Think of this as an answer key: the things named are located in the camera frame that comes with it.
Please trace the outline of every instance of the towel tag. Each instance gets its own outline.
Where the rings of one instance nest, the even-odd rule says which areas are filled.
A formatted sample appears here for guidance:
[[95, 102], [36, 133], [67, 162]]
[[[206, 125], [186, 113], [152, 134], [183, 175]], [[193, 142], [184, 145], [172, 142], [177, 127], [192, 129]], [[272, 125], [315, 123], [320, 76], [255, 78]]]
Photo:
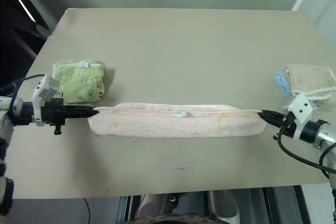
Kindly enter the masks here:
[[81, 62], [79, 62], [79, 66], [81, 68], [89, 68], [89, 63], [86, 62], [86, 61], [81, 61]]

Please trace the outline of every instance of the black cable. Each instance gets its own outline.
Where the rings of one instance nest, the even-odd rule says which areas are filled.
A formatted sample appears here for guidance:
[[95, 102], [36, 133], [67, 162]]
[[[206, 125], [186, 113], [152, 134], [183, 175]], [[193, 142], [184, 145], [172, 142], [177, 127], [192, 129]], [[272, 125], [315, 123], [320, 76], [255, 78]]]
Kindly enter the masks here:
[[17, 83], [17, 82], [20, 82], [20, 81], [25, 81], [25, 80], [29, 80], [29, 79], [32, 79], [32, 78], [35, 78], [35, 77], [43, 77], [45, 76], [45, 74], [42, 74], [42, 73], [39, 73], [39, 74], [35, 74], [33, 76], [28, 76], [28, 77], [25, 77], [25, 78], [21, 78], [21, 79], [17, 79], [9, 84], [7, 84], [6, 86], [0, 88], [0, 90], [5, 90], [5, 89], [8, 89], [13, 83]]
[[83, 200], [85, 201], [85, 204], [86, 204], [86, 206], [87, 206], [87, 208], [88, 208], [88, 212], [89, 212], [88, 224], [90, 224], [91, 210], [90, 210], [90, 207], [89, 207], [89, 203], [88, 203], [88, 201], [87, 201], [85, 198], [83, 198]]
[[336, 174], [336, 170], [331, 169], [331, 168], [329, 168], [329, 167], [325, 167], [325, 166], [323, 166], [323, 165], [319, 165], [319, 164], [314, 163], [314, 162], [312, 162], [312, 161], [309, 161], [309, 160], [307, 160], [307, 159], [305, 159], [305, 158], [303, 158], [303, 157], [300, 157], [300, 156], [298, 156], [298, 155], [295, 155], [294, 153], [292, 153], [292, 152], [290, 152], [288, 149], [286, 149], [286, 148], [284, 147], [284, 145], [282, 144], [282, 142], [281, 142], [281, 136], [282, 136], [282, 134], [283, 134], [283, 132], [284, 132], [285, 129], [286, 129], [285, 126], [282, 126], [282, 127], [280, 128], [279, 135], [278, 135], [278, 145], [279, 145], [279, 147], [280, 147], [280, 148], [281, 148], [281, 149], [282, 149], [288, 156], [290, 156], [290, 157], [292, 157], [292, 158], [295, 158], [297, 161], [300, 161], [300, 162], [302, 162], [302, 163], [304, 163], [304, 164], [306, 164], [306, 165], [310, 165], [310, 166], [315, 167], [315, 168], [317, 168], [317, 169], [324, 170], [325, 172], [328, 172], [328, 173], [334, 173], [334, 174]]
[[[324, 152], [321, 154], [320, 156], [320, 160], [319, 160], [319, 164], [320, 165], [323, 165], [323, 160], [325, 158], [325, 156], [332, 150], [336, 147], [336, 143], [333, 143], [332, 145], [330, 145], [328, 148], [326, 148], [324, 150]], [[328, 173], [326, 173], [324, 170], [322, 170], [323, 174], [325, 175], [325, 177], [327, 177], [329, 179], [329, 175]]]
[[16, 85], [16, 83], [18, 82], [21, 82], [21, 81], [26, 81], [26, 80], [29, 80], [29, 79], [32, 79], [32, 78], [36, 78], [36, 77], [44, 77], [45, 74], [35, 74], [33, 76], [28, 76], [28, 77], [25, 77], [25, 78], [21, 78], [21, 79], [18, 79], [16, 81], [13, 81], [12, 83], [6, 85], [5, 87], [2, 88], [2, 90], [4, 89], [7, 89], [10, 85], [13, 85], [14, 86], [14, 92], [13, 92], [13, 96], [12, 96], [12, 99], [9, 103], [9, 114], [10, 115], [13, 115], [13, 105], [14, 105], [14, 102], [15, 102], [15, 99], [16, 99], [16, 96], [17, 96], [17, 92], [19, 91], [18, 89], [18, 86]]
[[[12, 88], [13, 89], [12, 93], [6, 94], [6, 92], [4, 92], [8, 88]], [[6, 97], [12, 97], [13, 94], [14, 94], [15, 89], [16, 89], [16, 84], [12, 82], [12, 83], [6, 85], [3, 88], [0, 88], [0, 94], [3, 95], [3, 96], [6, 96]]]

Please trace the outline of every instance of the tabletop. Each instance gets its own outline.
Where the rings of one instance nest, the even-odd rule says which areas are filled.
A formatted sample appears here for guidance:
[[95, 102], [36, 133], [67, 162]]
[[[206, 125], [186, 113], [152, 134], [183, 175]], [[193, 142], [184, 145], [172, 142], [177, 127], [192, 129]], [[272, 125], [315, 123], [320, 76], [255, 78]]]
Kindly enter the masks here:
[[[306, 13], [269, 10], [68, 9], [28, 76], [62, 59], [105, 66], [106, 93], [93, 106], [122, 102], [229, 104], [281, 112], [273, 81], [289, 63], [326, 65], [336, 57]], [[18, 96], [31, 101], [38, 80]], [[335, 111], [314, 119], [336, 123]], [[15, 127], [7, 151], [14, 198], [109, 197], [326, 183], [322, 173], [280, 150], [277, 128], [249, 137], [141, 138], [96, 135], [87, 119]], [[320, 152], [284, 144], [314, 161]]]

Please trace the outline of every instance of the white wall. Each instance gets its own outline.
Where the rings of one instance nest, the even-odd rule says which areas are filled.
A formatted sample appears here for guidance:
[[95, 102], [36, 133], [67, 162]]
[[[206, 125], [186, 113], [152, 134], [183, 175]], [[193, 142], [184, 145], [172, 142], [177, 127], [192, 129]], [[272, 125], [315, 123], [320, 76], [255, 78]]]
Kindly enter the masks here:
[[305, 10], [336, 55], [336, 0], [304, 0]]

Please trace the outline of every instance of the white towel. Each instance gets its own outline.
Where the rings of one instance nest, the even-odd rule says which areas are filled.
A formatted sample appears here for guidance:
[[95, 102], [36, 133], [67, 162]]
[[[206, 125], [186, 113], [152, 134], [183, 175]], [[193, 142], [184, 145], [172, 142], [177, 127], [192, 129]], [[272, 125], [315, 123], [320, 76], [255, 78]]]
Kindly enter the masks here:
[[121, 103], [95, 108], [88, 118], [100, 135], [139, 137], [224, 137], [260, 134], [266, 127], [258, 110], [230, 105], [169, 105]]

